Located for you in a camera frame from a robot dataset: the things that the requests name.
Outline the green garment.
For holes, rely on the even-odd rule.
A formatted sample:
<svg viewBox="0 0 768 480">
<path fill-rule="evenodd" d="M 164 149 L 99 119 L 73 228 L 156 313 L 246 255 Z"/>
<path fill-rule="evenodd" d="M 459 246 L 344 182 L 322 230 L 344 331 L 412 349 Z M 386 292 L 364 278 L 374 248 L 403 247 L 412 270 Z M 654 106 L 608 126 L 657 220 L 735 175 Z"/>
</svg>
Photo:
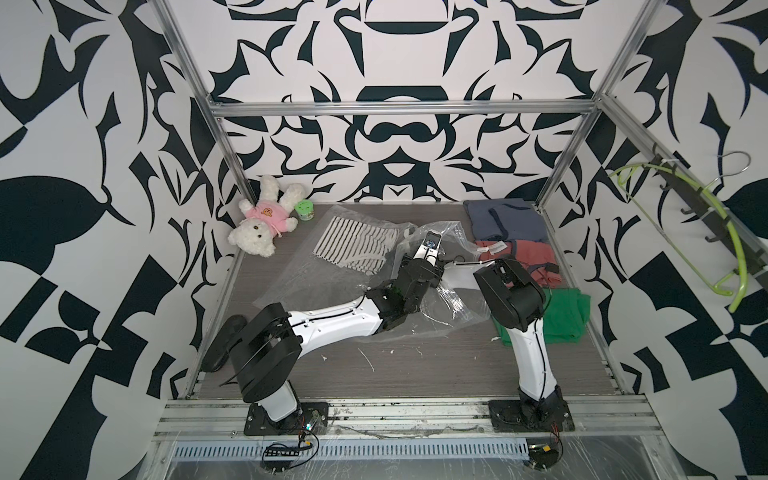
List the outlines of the green garment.
<svg viewBox="0 0 768 480">
<path fill-rule="evenodd" d="M 591 297 L 579 289 L 547 290 L 544 339 L 547 344 L 579 343 L 590 320 Z"/>
</svg>

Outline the green clothes hanger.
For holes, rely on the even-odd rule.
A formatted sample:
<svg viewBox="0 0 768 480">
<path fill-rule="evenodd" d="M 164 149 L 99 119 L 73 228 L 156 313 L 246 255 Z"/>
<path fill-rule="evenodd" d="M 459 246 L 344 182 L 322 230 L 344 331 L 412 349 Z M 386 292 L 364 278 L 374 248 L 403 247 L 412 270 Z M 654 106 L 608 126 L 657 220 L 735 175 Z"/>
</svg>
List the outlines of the green clothes hanger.
<svg viewBox="0 0 768 480">
<path fill-rule="evenodd" d="M 701 221 L 681 214 L 682 200 L 673 192 L 661 190 L 660 173 L 673 173 L 668 167 L 651 162 L 634 163 L 619 167 L 609 178 L 645 219 L 651 222 L 683 263 L 713 294 L 729 301 L 727 310 L 737 312 L 749 293 L 750 274 L 747 271 L 741 240 L 723 209 L 725 203 L 704 187 L 705 182 L 678 174 L 694 187 L 702 187 L 704 197 L 713 203 L 716 212 L 725 220 L 730 239 L 734 241 L 736 256 L 721 243 L 708 243 L 709 230 Z"/>
</svg>

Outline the black oblong case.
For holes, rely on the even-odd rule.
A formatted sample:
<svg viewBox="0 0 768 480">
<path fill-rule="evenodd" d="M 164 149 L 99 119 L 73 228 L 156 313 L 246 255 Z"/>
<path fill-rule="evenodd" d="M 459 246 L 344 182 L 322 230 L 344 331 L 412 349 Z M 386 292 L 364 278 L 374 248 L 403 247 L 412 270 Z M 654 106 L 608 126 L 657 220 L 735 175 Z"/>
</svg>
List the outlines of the black oblong case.
<svg viewBox="0 0 768 480">
<path fill-rule="evenodd" d="M 217 372 L 225 365 L 229 357 L 228 344 L 247 324 L 248 320 L 243 315 L 233 315 L 223 323 L 202 358 L 201 372 Z"/>
</svg>

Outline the striped white black garment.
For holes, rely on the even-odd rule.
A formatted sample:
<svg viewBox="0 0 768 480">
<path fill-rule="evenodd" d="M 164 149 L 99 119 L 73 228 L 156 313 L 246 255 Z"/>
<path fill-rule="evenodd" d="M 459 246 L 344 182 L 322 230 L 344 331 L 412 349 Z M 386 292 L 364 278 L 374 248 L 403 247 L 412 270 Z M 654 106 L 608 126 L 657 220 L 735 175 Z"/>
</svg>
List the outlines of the striped white black garment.
<svg viewBox="0 0 768 480">
<path fill-rule="evenodd" d="M 399 234 L 397 228 L 335 216 L 312 253 L 337 267 L 372 276 L 385 265 L 386 256 L 395 248 Z"/>
</svg>

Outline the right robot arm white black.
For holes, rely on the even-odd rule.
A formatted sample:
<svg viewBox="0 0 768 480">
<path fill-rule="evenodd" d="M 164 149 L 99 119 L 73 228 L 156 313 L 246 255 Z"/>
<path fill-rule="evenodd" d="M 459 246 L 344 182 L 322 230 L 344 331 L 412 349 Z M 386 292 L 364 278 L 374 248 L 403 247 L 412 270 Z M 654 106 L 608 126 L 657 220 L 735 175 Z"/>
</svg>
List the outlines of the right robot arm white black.
<svg viewBox="0 0 768 480">
<path fill-rule="evenodd" d="M 561 427 L 570 418 L 554 376 L 544 339 L 546 294 L 511 256 L 484 262 L 452 262 L 442 283 L 447 289 L 479 291 L 491 317 L 505 328 L 518 367 L 520 421 L 531 430 Z"/>
</svg>

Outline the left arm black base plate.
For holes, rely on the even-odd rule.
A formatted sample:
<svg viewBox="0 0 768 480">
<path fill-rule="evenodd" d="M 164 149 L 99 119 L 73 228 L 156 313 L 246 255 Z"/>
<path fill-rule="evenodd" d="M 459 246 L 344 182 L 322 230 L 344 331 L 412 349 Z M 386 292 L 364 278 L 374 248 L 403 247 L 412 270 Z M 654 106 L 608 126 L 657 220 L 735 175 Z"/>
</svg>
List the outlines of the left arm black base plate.
<svg viewBox="0 0 768 480">
<path fill-rule="evenodd" d="M 249 437 L 299 434 L 302 431 L 323 434 L 328 425 L 329 407 L 327 402 L 304 402 L 283 420 L 273 421 L 263 407 L 252 403 L 243 433 Z"/>
</svg>

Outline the clear plastic vacuum bag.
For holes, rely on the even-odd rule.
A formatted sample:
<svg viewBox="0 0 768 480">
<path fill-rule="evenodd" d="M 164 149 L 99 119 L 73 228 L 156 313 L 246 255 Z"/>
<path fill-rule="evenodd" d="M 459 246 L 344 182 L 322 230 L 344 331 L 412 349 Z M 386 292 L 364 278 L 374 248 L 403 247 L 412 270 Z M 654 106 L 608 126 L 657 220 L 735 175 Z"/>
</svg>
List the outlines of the clear plastic vacuum bag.
<svg viewBox="0 0 768 480">
<path fill-rule="evenodd" d="M 378 273 L 368 276 L 313 255 L 315 245 L 335 216 L 400 231 L 395 248 Z M 394 278 L 403 257 L 415 253 L 428 231 L 442 235 L 439 256 L 446 261 L 472 262 L 480 255 L 471 240 L 468 216 L 460 204 L 364 205 L 353 209 L 333 206 L 317 218 L 280 271 L 262 281 L 261 292 L 253 304 L 265 307 L 280 303 L 288 311 L 309 311 L 356 300 L 367 290 Z M 437 288 L 427 291 L 417 313 L 375 339 L 386 342 L 446 337 L 490 318 L 479 291 L 447 289 L 441 280 Z"/>
</svg>

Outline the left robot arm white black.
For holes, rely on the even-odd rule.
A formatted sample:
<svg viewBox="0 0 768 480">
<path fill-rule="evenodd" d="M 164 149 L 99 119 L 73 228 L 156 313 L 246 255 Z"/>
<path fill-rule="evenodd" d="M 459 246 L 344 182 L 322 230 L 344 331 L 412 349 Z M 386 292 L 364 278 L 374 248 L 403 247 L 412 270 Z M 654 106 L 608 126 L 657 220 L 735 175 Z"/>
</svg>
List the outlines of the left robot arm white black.
<svg viewBox="0 0 768 480">
<path fill-rule="evenodd" d="M 236 383 L 246 403 L 259 405 L 272 422 L 300 409 L 289 376 L 304 355 L 344 340 L 389 332 L 420 310 L 427 291 L 440 283 L 445 263 L 433 254 L 406 258 L 398 275 L 356 300 L 314 311 L 287 311 L 273 303 L 225 344 Z"/>
</svg>

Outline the blue tank top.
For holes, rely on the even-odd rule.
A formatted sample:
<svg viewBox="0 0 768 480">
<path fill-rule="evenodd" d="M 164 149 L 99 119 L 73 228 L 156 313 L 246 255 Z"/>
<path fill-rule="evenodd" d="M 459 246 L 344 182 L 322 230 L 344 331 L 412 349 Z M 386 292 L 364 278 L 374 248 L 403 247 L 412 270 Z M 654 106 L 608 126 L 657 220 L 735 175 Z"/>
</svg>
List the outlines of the blue tank top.
<svg viewBox="0 0 768 480">
<path fill-rule="evenodd" d="M 545 221 L 522 199 L 472 200 L 463 206 L 476 240 L 548 242 Z"/>
</svg>

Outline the aluminium cage frame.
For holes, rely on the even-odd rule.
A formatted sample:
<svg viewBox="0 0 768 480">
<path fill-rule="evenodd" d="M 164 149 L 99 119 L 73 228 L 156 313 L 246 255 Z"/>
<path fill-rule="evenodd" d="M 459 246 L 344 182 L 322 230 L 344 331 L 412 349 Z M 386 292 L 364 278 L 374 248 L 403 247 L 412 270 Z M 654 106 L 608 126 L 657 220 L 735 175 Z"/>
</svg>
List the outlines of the aluminium cage frame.
<svg viewBox="0 0 768 480">
<path fill-rule="evenodd" d="M 654 142 L 767 246 L 763 1 L 160 1 L 247 187 L 325 202 L 526 198 L 618 375 L 651 398 L 767 396 L 767 288 L 735 313 L 609 178 Z"/>
</svg>

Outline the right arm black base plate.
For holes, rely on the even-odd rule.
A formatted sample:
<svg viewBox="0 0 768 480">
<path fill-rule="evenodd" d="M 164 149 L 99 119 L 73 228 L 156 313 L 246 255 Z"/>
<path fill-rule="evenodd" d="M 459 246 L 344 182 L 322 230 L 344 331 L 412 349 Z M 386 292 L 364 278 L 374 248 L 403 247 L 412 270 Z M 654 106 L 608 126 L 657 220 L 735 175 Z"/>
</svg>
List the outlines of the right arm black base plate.
<svg viewBox="0 0 768 480">
<path fill-rule="evenodd" d="M 488 410 L 496 432 L 572 432 L 573 416 L 567 402 L 553 393 L 542 401 L 491 400 Z"/>
</svg>

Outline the white teddy bear pink shirt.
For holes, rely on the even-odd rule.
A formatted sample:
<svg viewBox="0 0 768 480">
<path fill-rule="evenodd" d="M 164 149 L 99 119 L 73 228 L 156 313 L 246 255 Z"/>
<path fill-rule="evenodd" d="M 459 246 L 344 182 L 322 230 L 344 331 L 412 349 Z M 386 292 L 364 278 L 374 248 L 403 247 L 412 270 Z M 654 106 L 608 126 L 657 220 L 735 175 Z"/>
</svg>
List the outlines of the white teddy bear pink shirt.
<svg viewBox="0 0 768 480">
<path fill-rule="evenodd" d="M 299 202 L 308 193 L 300 184 L 281 189 L 276 178 L 264 175 L 260 181 L 260 194 L 256 203 L 242 199 L 238 206 L 244 219 L 228 235 L 228 243 L 241 251 L 263 258 L 276 252 L 274 241 L 284 233 L 293 232 L 299 219 L 293 216 Z"/>
</svg>

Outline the black wall hook rack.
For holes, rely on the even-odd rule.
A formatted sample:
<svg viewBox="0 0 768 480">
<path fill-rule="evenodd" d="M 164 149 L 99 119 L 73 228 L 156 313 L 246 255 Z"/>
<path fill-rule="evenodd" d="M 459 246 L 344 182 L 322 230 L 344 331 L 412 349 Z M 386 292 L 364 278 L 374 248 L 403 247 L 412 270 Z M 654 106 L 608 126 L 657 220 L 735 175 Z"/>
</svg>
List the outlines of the black wall hook rack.
<svg viewBox="0 0 768 480">
<path fill-rule="evenodd" d="M 694 175 L 686 167 L 684 161 L 656 142 L 652 144 L 651 152 L 652 165 L 664 166 L 673 170 L 673 173 L 660 173 L 662 178 L 661 190 L 667 193 L 673 192 L 682 200 L 681 214 L 683 216 L 701 221 L 707 227 L 709 235 L 705 237 L 705 240 L 708 243 L 721 243 L 733 256 L 736 256 L 735 244 L 730 239 L 726 222 L 716 212 L 713 203 L 704 197 L 703 188 L 691 186 L 678 176 L 681 174 L 694 180 Z M 767 246 L 732 209 L 726 205 L 723 205 L 723 209 L 732 221 L 731 225 L 741 240 L 748 273 L 766 289 Z"/>
</svg>

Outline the red tank top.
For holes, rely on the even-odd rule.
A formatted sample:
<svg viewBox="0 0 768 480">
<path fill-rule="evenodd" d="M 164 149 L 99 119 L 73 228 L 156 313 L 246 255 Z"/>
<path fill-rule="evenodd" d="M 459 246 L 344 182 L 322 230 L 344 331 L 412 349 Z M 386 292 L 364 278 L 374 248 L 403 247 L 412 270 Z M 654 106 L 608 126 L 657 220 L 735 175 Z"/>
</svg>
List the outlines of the red tank top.
<svg viewBox="0 0 768 480">
<path fill-rule="evenodd" d="M 475 244 L 480 250 L 480 260 L 511 255 L 540 286 L 557 288 L 562 284 L 554 251 L 546 243 L 528 240 L 508 242 L 476 240 Z"/>
</svg>

